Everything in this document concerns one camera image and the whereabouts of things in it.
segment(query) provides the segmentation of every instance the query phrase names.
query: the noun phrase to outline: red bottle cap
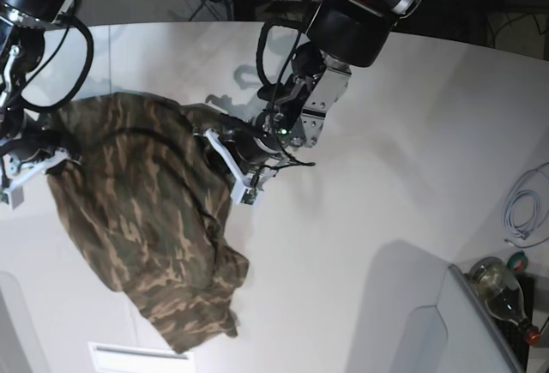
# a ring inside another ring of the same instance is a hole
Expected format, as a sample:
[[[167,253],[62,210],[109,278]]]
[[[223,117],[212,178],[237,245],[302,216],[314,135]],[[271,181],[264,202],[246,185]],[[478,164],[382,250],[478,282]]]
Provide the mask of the red bottle cap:
[[[541,333],[537,328],[531,328],[524,334],[524,339],[529,345],[535,346],[541,339]]]

